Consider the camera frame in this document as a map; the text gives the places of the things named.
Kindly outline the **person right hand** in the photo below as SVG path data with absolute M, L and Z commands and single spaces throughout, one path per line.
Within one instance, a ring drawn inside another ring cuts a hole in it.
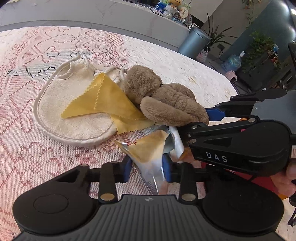
M 285 171 L 281 171 L 271 176 L 274 186 L 278 189 L 278 192 L 287 197 L 292 196 L 295 193 L 295 184 L 292 180 L 296 179 L 296 165 L 295 159 L 292 159 Z

